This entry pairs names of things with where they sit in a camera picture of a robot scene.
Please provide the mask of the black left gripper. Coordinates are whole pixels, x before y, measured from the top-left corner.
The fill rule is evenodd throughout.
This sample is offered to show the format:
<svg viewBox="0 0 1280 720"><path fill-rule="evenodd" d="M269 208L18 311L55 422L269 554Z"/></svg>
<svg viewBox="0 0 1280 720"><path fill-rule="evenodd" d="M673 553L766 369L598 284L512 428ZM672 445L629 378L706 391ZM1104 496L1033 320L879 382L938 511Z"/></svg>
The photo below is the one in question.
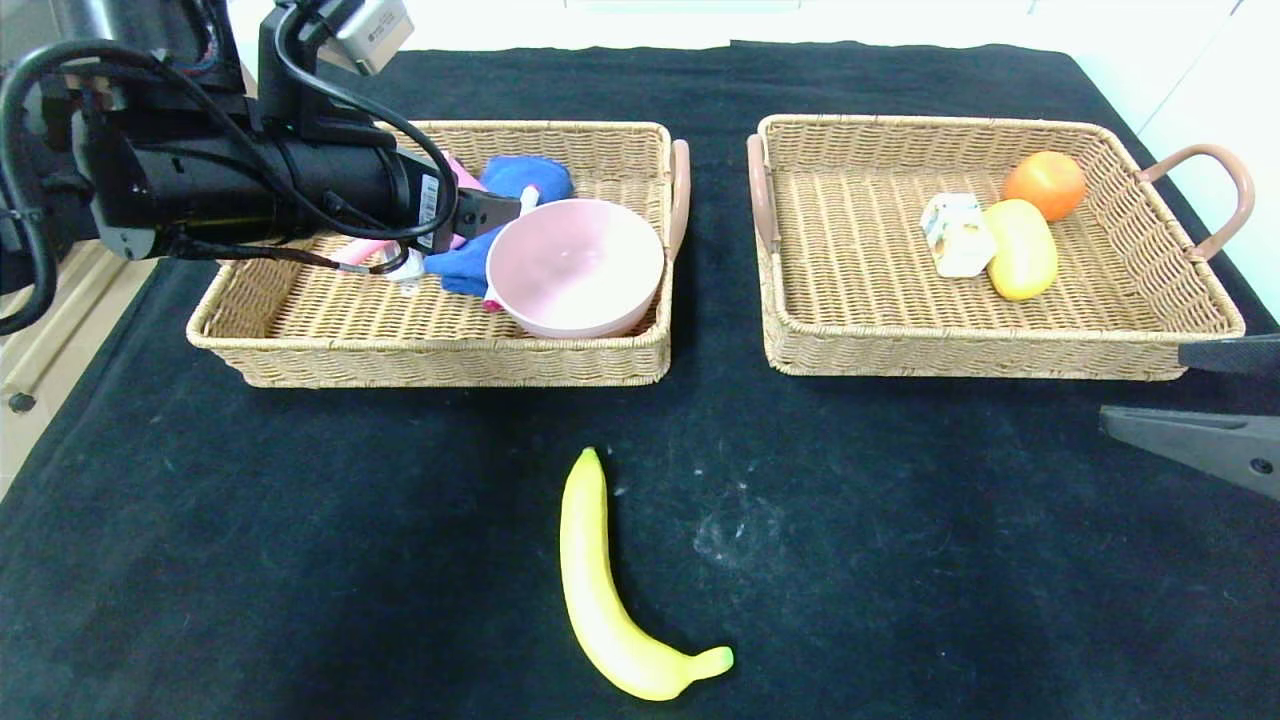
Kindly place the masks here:
<svg viewBox="0 0 1280 720"><path fill-rule="evenodd" d="M460 188L460 168L447 151L404 145L355 151L323 193L326 214L360 229L339 256L421 256L436 251L438 236L448 243L453 234L471 240L521 214L520 192Z"/></svg>

